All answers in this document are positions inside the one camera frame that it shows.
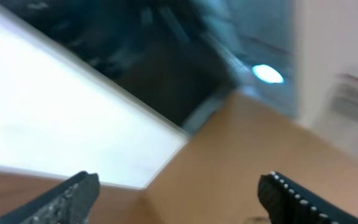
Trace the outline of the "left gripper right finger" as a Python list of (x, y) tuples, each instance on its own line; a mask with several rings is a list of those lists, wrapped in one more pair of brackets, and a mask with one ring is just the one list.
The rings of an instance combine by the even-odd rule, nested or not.
[(358, 224), (357, 217), (279, 172), (260, 176), (257, 196), (272, 224)]

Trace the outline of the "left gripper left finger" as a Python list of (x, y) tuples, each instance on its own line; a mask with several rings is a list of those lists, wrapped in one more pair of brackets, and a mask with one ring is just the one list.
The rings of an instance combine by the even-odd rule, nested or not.
[(0, 217), (0, 224), (87, 224), (100, 193), (97, 173), (81, 171)]

